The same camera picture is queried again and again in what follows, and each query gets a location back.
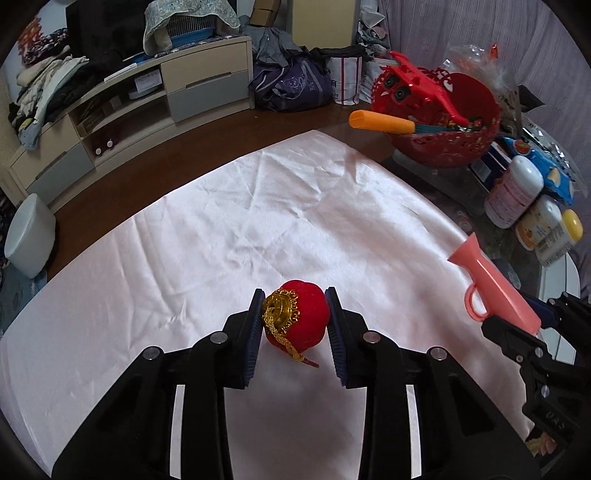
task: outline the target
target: tv stand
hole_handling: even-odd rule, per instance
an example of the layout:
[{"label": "tv stand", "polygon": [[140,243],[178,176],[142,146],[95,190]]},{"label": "tv stand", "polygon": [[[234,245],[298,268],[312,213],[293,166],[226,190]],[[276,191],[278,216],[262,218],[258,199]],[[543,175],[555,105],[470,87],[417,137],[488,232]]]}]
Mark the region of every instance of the tv stand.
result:
[{"label": "tv stand", "polygon": [[[41,130],[37,150],[17,152],[0,166],[0,186],[15,204],[37,193],[52,212],[125,162],[156,145],[226,115],[254,108],[250,37],[227,38],[152,59],[97,85]],[[163,84],[129,100],[133,78],[158,69]],[[123,104],[89,132],[76,125],[90,102],[116,94]],[[116,138],[97,155],[97,140]]]}]

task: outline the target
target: drawer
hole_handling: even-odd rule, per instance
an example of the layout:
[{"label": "drawer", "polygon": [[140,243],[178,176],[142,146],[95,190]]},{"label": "drawer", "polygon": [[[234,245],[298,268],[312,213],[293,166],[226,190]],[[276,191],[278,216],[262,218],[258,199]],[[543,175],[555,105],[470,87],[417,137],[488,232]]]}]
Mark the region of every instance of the drawer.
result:
[{"label": "drawer", "polygon": [[248,95],[248,72],[237,72],[177,90],[169,94],[168,104],[173,120],[180,122]]},{"label": "drawer", "polygon": [[167,93],[227,73],[248,70],[247,43],[209,48],[165,61],[160,69]]},{"label": "drawer", "polygon": [[27,193],[38,194],[41,200],[49,205],[61,192],[94,167],[84,146],[78,143],[41,172],[27,188]]},{"label": "drawer", "polygon": [[72,120],[66,115],[39,137],[36,150],[25,151],[12,165],[12,170],[26,189],[44,168],[80,142]]}]

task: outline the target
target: white satin cloth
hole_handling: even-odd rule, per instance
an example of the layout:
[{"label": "white satin cloth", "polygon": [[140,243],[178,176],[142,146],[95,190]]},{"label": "white satin cloth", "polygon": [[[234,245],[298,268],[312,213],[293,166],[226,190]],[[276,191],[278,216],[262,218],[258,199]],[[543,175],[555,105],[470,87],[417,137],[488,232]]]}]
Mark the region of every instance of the white satin cloth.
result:
[{"label": "white satin cloth", "polygon": [[[162,197],[52,279],[0,341],[0,407],[49,473],[144,348],[192,346],[257,287],[298,278],[336,287],[343,308],[401,347],[448,349],[525,436],[518,368],[467,315],[469,277],[446,261],[465,238],[379,164],[299,135]],[[226,391],[236,480],[357,478],[365,391],[340,386],[327,336],[306,355],[320,368],[263,336],[250,386]],[[415,475],[417,439],[414,426]]]}]

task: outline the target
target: navy bag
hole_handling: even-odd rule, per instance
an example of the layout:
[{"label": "navy bag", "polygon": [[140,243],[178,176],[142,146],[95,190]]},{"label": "navy bag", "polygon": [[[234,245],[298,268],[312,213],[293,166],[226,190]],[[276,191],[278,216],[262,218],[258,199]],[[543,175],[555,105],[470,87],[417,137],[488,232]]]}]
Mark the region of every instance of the navy bag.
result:
[{"label": "navy bag", "polygon": [[304,56],[290,58],[289,66],[283,68],[255,63],[248,87],[257,106],[276,112],[301,112],[332,99],[330,75]]}]

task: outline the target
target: curtain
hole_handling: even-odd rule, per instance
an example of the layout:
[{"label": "curtain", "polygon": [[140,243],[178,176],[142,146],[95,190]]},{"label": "curtain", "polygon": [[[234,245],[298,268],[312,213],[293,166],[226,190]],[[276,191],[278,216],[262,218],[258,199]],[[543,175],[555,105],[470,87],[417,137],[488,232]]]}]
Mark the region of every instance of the curtain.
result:
[{"label": "curtain", "polygon": [[[572,155],[591,187],[591,69],[560,20],[540,0],[379,0],[393,50],[429,68],[443,61],[450,39],[488,48],[544,106],[527,115]],[[591,231],[591,199],[574,210]],[[591,293],[591,233],[573,255],[583,295]]]}]

